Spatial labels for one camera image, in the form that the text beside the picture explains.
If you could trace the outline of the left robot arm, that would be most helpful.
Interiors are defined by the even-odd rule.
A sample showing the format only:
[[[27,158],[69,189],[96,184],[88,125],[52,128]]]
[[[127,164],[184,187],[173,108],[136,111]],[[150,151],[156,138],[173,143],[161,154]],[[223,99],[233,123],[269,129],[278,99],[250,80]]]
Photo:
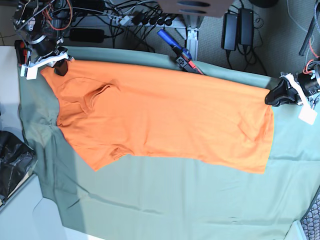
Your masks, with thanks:
[[[312,110],[320,103],[320,55],[313,49],[313,31],[320,30],[320,2],[315,1],[313,17],[311,19],[303,44],[300,48],[300,56],[313,58],[305,60],[301,73],[282,72],[280,81],[266,95],[264,102],[267,105],[279,107],[281,105],[307,106]]]

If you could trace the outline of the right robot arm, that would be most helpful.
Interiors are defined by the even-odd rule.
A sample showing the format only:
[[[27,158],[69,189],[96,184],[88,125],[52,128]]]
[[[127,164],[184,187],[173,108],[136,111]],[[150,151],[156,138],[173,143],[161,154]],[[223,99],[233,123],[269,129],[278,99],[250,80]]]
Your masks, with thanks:
[[[38,69],[48,66],[64,76],[68,72],[68,49],[64,35],[71,27],[73,6],[70,0],[20,0],[12,23],[20,40],[14,42],[20,75],[37,78]]]

